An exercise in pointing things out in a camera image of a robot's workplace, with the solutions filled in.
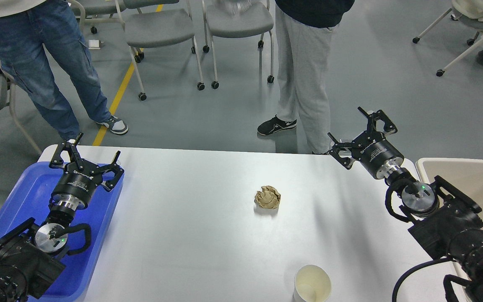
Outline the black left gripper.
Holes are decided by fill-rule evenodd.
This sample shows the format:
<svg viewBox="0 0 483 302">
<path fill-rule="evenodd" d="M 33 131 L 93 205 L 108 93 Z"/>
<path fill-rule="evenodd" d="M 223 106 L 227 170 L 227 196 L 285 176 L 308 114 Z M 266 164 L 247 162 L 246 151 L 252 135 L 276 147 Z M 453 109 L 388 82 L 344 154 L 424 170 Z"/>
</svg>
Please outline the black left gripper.
<svg viewBox="0 0 483 302">
<path fill-rule="evenodd" d="M 62 177 L 52 192 L 52 200 L 57 205 L 70 203 L 69 208 L 72 209 L 87 208 L 98 185 L 110 192 L 125 172 L 118 163 L 120 151 L 105 166 L 83 162 L 77 149 L 82 136 L 83 133 L 79 133 L 73 141 L 63 141 L 58 145 L 49 163 L 52 169 L 63 169 Z M 62 159 L 63 152 L 67 152 L 69 156 L 70 161 L 67 164 Z"/>
</svg>

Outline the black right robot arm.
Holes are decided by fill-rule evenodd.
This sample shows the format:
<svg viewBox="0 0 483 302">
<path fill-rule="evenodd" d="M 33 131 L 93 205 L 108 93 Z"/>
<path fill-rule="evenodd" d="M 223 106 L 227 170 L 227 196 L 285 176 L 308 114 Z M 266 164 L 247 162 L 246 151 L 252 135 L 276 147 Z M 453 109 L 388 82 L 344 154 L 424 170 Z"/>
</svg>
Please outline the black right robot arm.
<svg viewBox="0 0 483 302">
<path fill-rule="evenodd" d="M 431 184 L 417 180 L 401 166 L 404 156 L 387 140 L 387 135 L 397 132 L 391 119 L 382 110 L 358 110 L 367 118 L 366 130 L 349 143 L 332 136 L 328 153 L 346 169 L 358 161 L 374 179 L 385 180 L 387 212 L 397 220 L 412 222 L 409 233 L 431 257 L 399 277 L 392 301 L 397 300 L 403 281 L 414 272 L 453 261 L 467 278 L 446 275 L 445 299 L 458 301 L 453 287 L 458 284 L 473 302 L 483 302 L 483 221 L 478 215 L 482 208 L 441 176 L 435 176 Z"/>
</svg>

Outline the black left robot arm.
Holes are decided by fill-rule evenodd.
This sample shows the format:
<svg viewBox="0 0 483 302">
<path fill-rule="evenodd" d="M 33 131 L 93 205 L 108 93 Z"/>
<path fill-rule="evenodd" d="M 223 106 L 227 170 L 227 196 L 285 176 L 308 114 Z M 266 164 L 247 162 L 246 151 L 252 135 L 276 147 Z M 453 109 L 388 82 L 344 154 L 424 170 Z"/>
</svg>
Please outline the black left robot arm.
<svg viewBox="0 0 483 302">
<path fill-rule="evenodd" d="M 0 302 L 67 302 L 90 279 L 125 171 L 119 151 L 101 165 L 81 157 L 78 143 L 27 168 L 0 211 Z"/>
</svg>

